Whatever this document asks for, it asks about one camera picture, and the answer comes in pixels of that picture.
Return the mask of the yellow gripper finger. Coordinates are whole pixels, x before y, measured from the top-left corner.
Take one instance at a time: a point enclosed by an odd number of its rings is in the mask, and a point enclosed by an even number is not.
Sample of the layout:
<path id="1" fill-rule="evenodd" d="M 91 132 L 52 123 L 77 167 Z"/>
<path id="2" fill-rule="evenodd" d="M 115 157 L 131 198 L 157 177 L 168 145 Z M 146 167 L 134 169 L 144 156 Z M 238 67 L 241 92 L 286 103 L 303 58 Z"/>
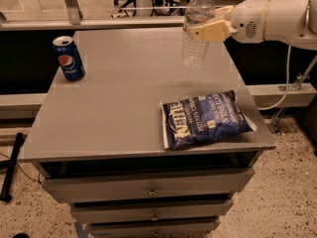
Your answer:
<path id="1" fill-rule="evenodd" d="M 195 41 L 223 42 L 238 33 L 230 21 L 208 21 L 204 24 L 195 24 L 187 29 L 189 37 Z"/>
<path id="2" fill-rule="evenodd" d="M 222 19 L 230 19 L 233 11 L 233 6 L 224 6 L 215 10 L 215 17 Z"/>

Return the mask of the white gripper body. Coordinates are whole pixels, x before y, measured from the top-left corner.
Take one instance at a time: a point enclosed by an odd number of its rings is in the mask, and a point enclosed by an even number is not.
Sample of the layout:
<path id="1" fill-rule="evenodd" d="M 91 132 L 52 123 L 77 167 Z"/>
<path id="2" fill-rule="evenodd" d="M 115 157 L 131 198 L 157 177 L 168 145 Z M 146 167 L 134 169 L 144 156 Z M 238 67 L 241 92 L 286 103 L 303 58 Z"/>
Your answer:
<path id="1" fill-rule="evenodd" d="M 244 44 L 258 44 L 264 40 L 264 16 L 269 0 L 245 0 L 235 6 L 231 22 L 237 31 L 232 37 Z"/>

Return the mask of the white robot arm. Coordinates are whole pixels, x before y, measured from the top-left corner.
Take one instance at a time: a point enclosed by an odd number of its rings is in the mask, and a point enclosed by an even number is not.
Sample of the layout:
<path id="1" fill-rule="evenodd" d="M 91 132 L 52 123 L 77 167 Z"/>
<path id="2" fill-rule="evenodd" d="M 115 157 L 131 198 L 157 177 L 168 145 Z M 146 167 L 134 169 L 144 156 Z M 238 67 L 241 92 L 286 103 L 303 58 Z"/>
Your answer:
<path id="1" fill-rule="evenodd" d="M 217 9 L 215 17 L 189 28 L 195 41 L 239 43 L 277 41 L 304 50 L 317 50 L 316 0 L 245 0 Z"/>

